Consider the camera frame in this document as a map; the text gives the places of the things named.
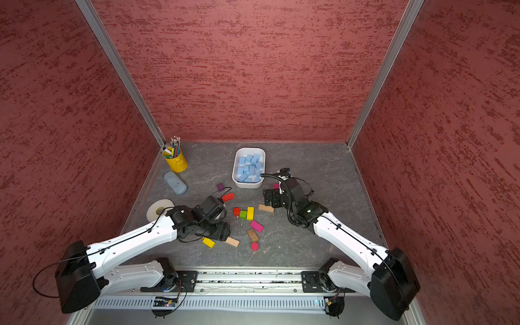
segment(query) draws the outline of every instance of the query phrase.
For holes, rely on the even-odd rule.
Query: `roll of tape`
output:
[[[146,219],[148,219],[149,222],[153,222],[157,220],[157,218],[159,217],[159,213],[164,215],[168,210],[170,210],[174,206],[175,205],[173,204],[173,201],[169,199],[162,199],[156,201],[148,208],[148,211],[146,211]]]

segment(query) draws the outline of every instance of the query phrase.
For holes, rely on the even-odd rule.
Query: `pink block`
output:
[[[264,229],[264,226],[262,226],[255,220],[251,221],[251,223],[249,225],[251,226],[251,228],[253,228],[254,230],[256,230],[258,232],[262,232],[262,230]]]

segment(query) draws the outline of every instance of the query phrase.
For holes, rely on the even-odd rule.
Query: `metal frame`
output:
[[[110,39],[110,36],[107,33],[107,30],[104,28],[103,23],[99,19],[99,16],[96,13],[96,10],[90,0],[76,0],[77,5],[79,6],[81,12],[85,16],[90,28],[96,35],[99,43],[102,48],[105,50],[110,62],[114,66],[116,72],[118,73],[121,81],[125,85],[128,93],[134,100],[135,105],[141,112],[142,118],[145,119],[146,124],[150,128],[153,133],[153,136],[157,140],[157,143],[160,147],[162,147],[165,143],[164,136],[157,125],[157,122],[152,116],[152,113],[148,109],[145,100],[143,99],[139,89],[137,89],[137,85],[135,84],[130,72],[126,68],[121,56],[118,53],[118,50],[115,48],[114,43]]]
[[[363,104],[358,120],[354,125],[350,136],[348,137],[347,145],[349,149],[351,149],[354,145],[354,142],[356,142],[359,132],[361,132],[363,124],[367,120],[367,117],[372,110],[372,106],[378,97],[379,91],[383,87],[386,77],[388,76],[388,73],[394,64],[394,61],[397,58],[403,43],[405,42],[406,36],[408,36],[408,32],[410,31],[417,14],[419,13],[419,9],[421,9],[423,1],[424,0],[410,0],[406,6],[405,12],[403,13],[401,21],[399,22],[399,26],[395,31],[394,37],[392,38],[390,46],[386,51],[386,55],[383,58],[383,62],[381,63],[378,74],[375,77],[374,83],[372,84],[372,88],[368,93],[367,100],[365,101],[365,104]]]

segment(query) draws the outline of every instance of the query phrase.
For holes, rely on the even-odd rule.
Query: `natural wood block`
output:
[[[248,230],[248,236],[254,243],[256,243],[259,240],[258,235],[255,233],[255,230],[253,228]]]
[[[231,238],[231,237],[228,237],[228,239],[226,239],[226,242],[235,247],[238,247],[238,244],[240,244],[240,241],[236,240],[235,238]]]
[[[271,212],[271,213],[275,211],[275,209],[272,206],[266,206],[266,205],[263,205],[263,204],[259,204],[258,205],[258,209],[262,210],[262,211],[265,211],[265,212]]]

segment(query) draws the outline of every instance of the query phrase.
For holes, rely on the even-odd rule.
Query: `yellow pencil cup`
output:
[[[180,150],[180,154],[175,158],[166,158],[169,154],[163,152],[163,157],[170,166],[170,169],[175,173],[180,173],[186,168],[188,168],[188,162],[184,158],[182,149]]]

